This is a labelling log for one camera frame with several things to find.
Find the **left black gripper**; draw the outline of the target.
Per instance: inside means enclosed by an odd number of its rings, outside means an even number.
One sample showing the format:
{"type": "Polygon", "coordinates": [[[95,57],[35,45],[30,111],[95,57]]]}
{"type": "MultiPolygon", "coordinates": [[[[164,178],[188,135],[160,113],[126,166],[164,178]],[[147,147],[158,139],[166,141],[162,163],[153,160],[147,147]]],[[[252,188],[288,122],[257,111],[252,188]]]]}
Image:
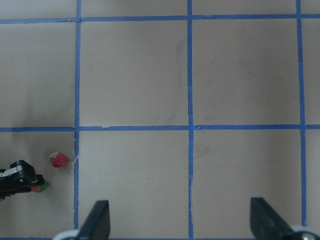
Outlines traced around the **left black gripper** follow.
{"type": "Polygon", "coordinates": [[[12,197],[15,194],[29,193],[30,186],[36,191],[46,189],[46,180],[43,175],[36,175],[35,169],[24,160],[18,160],[10,165],[9,169],[0,170],[0,199],[12,197]]]}

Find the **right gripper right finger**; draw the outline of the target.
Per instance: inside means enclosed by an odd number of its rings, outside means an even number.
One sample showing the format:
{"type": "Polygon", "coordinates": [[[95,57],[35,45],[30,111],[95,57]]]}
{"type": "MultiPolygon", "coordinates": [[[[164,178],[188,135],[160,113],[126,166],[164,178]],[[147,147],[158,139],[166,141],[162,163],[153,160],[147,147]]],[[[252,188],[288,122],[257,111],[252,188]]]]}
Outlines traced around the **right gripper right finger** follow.
{"type": "Polygon", "coordinates": [[[291,240],[292,228],[262,197],[250,199],[250,230],[256,240],[291,240]]]}

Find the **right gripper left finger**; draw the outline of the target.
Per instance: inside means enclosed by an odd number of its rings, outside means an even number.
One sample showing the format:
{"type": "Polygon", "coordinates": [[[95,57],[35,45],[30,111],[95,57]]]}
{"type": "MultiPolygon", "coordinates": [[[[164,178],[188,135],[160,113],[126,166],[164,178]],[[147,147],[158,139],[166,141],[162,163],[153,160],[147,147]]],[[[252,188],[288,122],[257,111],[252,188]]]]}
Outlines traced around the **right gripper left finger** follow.
{"type": "Polygon", "coordinates": [[[80,228],[78,240],[108,240],[111,232],[108,200],[98,200],[80,228]]]}

